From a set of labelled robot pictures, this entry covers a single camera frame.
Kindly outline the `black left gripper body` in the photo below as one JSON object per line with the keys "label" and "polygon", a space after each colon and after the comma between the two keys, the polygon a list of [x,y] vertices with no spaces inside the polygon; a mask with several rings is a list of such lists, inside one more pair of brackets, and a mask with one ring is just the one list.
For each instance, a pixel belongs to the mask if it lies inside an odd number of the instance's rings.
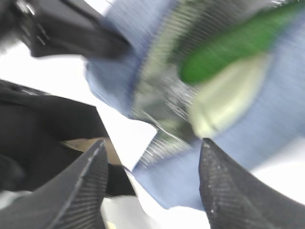
{"label": "black left gripper body", "polygon": [[124,169],[107,163],[107,136],[94,106],[1,81],[1,190],[133,196]]}

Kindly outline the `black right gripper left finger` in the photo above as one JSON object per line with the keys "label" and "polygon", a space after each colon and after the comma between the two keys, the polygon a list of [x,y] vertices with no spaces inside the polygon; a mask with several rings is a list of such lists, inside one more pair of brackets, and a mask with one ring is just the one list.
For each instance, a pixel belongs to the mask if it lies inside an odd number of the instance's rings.
{"label": "black right gripper left finger", "polygon": [[107,153],[95,142],[64,171],[0,212],[2,229],[104,229]]}

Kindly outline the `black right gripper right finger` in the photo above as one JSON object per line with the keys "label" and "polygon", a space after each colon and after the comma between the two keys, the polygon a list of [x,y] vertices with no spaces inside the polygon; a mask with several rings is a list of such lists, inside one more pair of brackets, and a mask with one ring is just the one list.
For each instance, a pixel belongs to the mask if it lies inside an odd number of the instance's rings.
{"label": "black right gripper right finger", "polygon": [[261,182],[203,139],[200,197],[213,229],[303,229],[305,207]]}

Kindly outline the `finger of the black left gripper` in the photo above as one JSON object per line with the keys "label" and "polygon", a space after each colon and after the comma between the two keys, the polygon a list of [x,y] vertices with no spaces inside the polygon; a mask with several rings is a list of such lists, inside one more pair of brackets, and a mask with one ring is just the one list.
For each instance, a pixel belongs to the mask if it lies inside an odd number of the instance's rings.
{"label": "finger of the black left gripper", "polygon": [[16,0],[21,40],[33,57],[117,59],[129,42],[84,0]]}

